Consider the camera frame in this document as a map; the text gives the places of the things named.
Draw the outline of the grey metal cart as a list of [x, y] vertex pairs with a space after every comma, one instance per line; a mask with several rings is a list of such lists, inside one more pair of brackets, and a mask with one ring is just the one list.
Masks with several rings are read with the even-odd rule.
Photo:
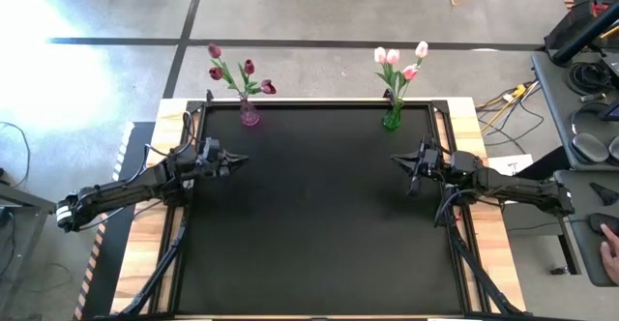
[[8, 318], [47, 216], [55, 205], [0, 184], [0, 320]]

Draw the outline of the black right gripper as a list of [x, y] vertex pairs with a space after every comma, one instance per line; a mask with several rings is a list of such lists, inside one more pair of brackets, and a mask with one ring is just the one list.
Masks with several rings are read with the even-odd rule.
[[430, 176], [442, 164], [442, 147], [431, 136], [424, 136], [415, 152], [394, 154], [390, 158], [402, 167], [415, 167], [417, 176]]

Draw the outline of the black diagonal frame strut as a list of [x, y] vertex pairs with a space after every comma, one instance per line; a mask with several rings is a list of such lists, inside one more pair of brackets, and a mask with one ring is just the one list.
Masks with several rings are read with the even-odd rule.
[[452, 239], [458, 254], [468, 264], [472, 270], [473, 276], [481, 284], [482, 290], [497, 306], [499, 313], [504, 315], [519, 314], [520, 310], [512, 305], [507, 297], [498, 289], [487, 272], [483, 269], [480, 261], [474, 256], [465, 241], [462, 239], [457, 229], [456, 217], [454, 215], [444, 215], [444, 219], [446, 220], [448, 235]]
[[148, 302], [155, 302], [154, 297], [156, 289], [161, 285], [163, 276], [167, 272], [171, 263], [177, 258], [181, 250], [184, 238], [186, 235], [187, 225], [182, 222], [176, 238], [173, 240], [168, 250], [164, 253], [161, 260], [157, 263], [152, 275], [147, 279], [143, 287], [133, 297], [132, 301], [123, 308], [119, 313], [119, 317], [134, 317], [139, 316]]

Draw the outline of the person's hand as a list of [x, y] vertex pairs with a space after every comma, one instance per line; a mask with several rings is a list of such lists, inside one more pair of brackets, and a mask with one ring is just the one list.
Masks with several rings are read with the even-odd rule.
[[601, 230], [605, 235], [600, 247], [604, 270], [610, 280], [619, 285], [619, 237], [605, 224], [601, 225]]

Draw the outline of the white paper sheet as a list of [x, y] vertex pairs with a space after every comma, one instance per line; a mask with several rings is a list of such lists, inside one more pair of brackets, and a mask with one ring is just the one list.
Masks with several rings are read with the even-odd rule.
[[487, 165], [503, 175], [513, 176], [533, 163], [530, 154], [494, 157], [487, 159]]

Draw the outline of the purple glass vase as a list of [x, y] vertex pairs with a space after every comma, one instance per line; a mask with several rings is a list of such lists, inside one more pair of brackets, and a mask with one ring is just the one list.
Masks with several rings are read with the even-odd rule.
[[240, 104], [242, 124], [248, 127], [255, 126], [260, 120], [260, 115], [255, 106], [248, 99], [241, 99]]

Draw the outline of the grey desk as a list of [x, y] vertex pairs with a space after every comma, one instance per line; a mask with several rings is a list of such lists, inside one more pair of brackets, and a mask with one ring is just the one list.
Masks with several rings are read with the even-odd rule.
[[567, 162], [571, 169], [586, 171], [619, 171], [613, 162], [593, 163], [586, 161], [572, 148], [574, 136], [571, 114], [582, 107], [580, 95], [573, 92], [564, 80], [566, 68], [554, 65], [547, 54], [535, 54], [531, 58], [533, 71], [540, 82], [550, 115], [559, 134]]
[[598, 287], [610, 287], [614, 282], [604, 270], [600, 246], [605, 235], [593, 232], [587, 223], [587, 216], [603, 213], [619, 218], [619, 201], [613, 206], [604, 206], [599, 196], [591, 189], [595, 182], [619, 192], [619, 172], [610, 171], [555, 171], [554, 178], [568, 191], [575, 212], [568, 215], [575, 236], [575, 243], [582, 257], [586, 274]]

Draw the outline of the black pole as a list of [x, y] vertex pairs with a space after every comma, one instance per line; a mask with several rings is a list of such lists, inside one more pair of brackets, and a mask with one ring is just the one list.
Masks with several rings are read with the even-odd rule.
[[556, 65], [563, 65], [572, 60], [586, 45], [600, 37], [619, 19], [619, 0], [610, 4], [601, 15], [589, 22], [576, 36], [567, 41], [550, 55], [550, 60]]

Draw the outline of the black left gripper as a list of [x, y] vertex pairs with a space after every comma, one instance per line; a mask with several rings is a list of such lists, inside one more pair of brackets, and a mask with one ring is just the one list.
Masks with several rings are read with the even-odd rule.
[[195, 162], [193, 172], [197, 175], [209, 177], [225, 177], [231, 174], [231, 169], [237, 169], [248, 162], [249, 156], [233, 154], [224, 151], [224, 154], [216, 154], [214, 157], [199, 155]]

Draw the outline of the green glass vase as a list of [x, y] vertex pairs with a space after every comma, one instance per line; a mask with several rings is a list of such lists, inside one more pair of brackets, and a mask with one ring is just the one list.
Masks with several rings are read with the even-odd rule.
[[402, 107], [403, 102], [401, 100], [396, 100], [383, 116], [382, 124], [386, 130], [395, 131], [399, 128]]

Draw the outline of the black over-ear headphones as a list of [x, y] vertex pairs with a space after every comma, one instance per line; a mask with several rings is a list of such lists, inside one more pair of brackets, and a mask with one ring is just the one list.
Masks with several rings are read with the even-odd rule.
[[602, 142], [594, 134], [587, 131], [578, 131], [576, 117], [580, 113], [591, 113], [599, 116], [608, 108], [608, 104], [588, 102], [579, 110], [571, 113], [570, 121], [572, 133], [571, 148], [587, 163], [595, 164], [608, 162], [619, 166], [619, 134], [613, 136], [607, 143]]

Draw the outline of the red and black toolbox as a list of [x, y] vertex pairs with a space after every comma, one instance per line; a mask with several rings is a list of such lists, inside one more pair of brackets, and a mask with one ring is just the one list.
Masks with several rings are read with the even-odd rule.
[[562, 20], [545, 36], [545, 48], [558, 50], [609, 6], [609, 2], [598, 0], [589, 0], [572, 6]]

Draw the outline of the black wedge-shaped object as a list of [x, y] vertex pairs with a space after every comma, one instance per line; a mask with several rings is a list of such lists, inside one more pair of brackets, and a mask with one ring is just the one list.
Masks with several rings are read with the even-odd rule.
[[619, 201], [619, 192], [606, 188], [595, 182], [590, 183], [589, 186], [599, 196], [604, 206], [613, 206]]

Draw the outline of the black computer mouse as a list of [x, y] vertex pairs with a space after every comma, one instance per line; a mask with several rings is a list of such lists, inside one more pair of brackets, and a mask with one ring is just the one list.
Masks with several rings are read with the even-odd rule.
[[597, 233], [603, 235], [602, 225], [605, 225], [615, 236], [619, 237], [619, 218], [603, 214], [594, 213], [587, 216], [587, 223], [589, 228]]

